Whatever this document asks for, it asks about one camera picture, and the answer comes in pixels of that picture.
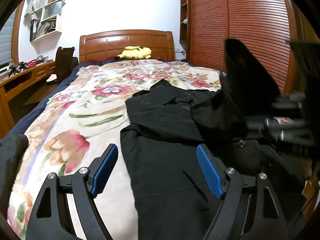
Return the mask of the black double-breasted coat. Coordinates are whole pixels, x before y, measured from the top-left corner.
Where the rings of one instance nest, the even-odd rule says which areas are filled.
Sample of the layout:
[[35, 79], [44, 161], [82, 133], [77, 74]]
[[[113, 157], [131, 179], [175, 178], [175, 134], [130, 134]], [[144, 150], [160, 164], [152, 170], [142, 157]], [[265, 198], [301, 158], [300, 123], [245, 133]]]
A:
[[237, 39], [225, 41], [221, 88], [184, 90], [166, 80], [126, 101], [130, 124], [121, 150], [138, 212], [139, 239], [204, 239], [220, 200], [210, 192], [196, 158], [204, 144], [226, 167], [269, 178], [289, 239], [306, 223], [303, 195], [316, 160], [293, 156], [285, 142], [247, 127], [247, 120], [290, 118], [298, 109], [272, 107], [281, 96], [267, 70]]

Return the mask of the louvered wooden wardrobe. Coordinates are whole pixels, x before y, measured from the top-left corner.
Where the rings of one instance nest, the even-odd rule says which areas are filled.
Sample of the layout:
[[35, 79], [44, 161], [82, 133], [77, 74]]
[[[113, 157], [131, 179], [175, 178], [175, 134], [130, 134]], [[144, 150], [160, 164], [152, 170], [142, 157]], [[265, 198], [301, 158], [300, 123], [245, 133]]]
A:
[[285, 94], [294, 89], [289, 40], [296, 36], [290, 0], [181, 0], [180, 44], [189, 61], [225, 70], [225, 40], [236, 38]]

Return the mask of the white wall shelf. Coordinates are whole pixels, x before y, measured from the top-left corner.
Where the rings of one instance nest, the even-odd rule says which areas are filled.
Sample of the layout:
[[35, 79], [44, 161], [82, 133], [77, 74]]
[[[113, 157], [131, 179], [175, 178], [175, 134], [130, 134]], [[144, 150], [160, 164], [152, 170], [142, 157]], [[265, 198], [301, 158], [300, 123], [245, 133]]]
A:
[[66, 0], [28, 0], [26, 17], [30, 17], [30, 42], [36, 44], [62, 34], [61, 15]]

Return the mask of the dark grey folded garment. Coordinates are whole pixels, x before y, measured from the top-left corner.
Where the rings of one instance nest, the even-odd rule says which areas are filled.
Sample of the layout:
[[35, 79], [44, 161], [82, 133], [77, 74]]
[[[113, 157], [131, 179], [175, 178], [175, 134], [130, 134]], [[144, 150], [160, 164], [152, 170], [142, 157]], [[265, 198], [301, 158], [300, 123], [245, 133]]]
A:
[[1, 213], [4, 217], [7, 217], [11, 189], [28, 145], [24, 134], [8, 133], [1, 139]]

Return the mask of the grey window blind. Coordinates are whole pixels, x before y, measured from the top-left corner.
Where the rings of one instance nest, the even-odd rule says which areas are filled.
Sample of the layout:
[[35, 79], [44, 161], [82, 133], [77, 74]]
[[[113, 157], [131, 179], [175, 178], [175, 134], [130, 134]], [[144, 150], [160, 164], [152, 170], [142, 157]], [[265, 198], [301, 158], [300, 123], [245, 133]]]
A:
[[0, 65], [1, 68], [8, 66], [11, 58], [11, 40], [16, 10], [10, 15], [0, 32]]

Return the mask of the red basket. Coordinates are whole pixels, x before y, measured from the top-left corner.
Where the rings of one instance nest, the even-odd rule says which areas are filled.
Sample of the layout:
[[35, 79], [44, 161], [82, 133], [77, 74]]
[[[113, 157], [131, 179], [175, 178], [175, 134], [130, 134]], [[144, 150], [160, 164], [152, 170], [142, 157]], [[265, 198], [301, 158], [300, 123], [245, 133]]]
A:
[[33, 67], [36, 66], [36, 64], [37, 64], [37, 60], [34, 59], [34, 60], [29, 61], [29, 62], [27, 63], [27, 66], [28, 66], [29, 68], [33, 68]]

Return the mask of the wooden bed headboard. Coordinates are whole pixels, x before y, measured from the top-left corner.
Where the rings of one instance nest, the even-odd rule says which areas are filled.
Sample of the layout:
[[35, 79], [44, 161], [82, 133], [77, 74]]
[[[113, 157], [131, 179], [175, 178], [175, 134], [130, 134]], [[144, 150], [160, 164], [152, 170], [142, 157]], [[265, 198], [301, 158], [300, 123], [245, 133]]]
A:
[[79, 62], [104, 61], [119, 55], [127, 46], [148, 47], [152, 51], [152, 57], [175, 59], [172, 32], [132, 29], [82, 35], [79, 42]]

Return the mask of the dark wooden chair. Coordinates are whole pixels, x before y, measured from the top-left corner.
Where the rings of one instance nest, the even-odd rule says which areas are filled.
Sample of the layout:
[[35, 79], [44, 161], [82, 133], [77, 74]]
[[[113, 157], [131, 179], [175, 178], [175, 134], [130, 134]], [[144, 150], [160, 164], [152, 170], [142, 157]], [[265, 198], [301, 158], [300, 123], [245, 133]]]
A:
[[77, 57], [73, 56], [75, 47], [63, 48], [59, 47], [55, 57], [55, 74], [52, 74], [46, 81], [46, 85], [57, 83], [58, 85], [69, 77], [79, 64]]

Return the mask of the floral bed blanket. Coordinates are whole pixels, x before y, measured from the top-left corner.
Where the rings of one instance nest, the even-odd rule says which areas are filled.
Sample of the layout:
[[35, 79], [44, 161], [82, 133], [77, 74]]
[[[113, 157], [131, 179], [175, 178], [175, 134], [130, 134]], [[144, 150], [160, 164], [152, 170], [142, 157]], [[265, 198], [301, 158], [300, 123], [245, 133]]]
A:
[[49, 98], [27, 127], [29, 145], [9, 198], [7, 221], [21, 239], [46, 175], [73, 174], [109, 144], [120, 145], [120, 131], [130, 123], [126, 100], [160, 80], [185, 90], [220, 88], [213, 69], [183, 61], [124, 60], [81, 65], [75, 80]]

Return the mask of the wooden desk with cabinets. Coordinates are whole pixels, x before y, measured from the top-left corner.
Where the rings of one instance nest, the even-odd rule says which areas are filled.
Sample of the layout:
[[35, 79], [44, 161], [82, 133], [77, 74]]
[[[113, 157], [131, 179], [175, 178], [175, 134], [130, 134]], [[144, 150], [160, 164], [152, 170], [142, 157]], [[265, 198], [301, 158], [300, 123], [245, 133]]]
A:
[[55, 61], [49, 61], [1, 81], [1, 138], [16, 124], [8, 102], [25, 93], [32, 85], [48, 79], [54, 73]]

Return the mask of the yellow plush toy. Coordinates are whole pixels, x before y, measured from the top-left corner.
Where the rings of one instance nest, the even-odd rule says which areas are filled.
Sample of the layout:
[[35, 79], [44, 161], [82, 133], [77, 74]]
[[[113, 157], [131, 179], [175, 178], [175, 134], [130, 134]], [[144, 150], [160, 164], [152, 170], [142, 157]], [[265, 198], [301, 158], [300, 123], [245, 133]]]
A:
[[148, 47], [140, 46], [127, 46], [124, 48], [121, 54], [114, 57], [115, 60], [129, 59], [129, 60], [141, 60], [151, 58], [151, 49]]

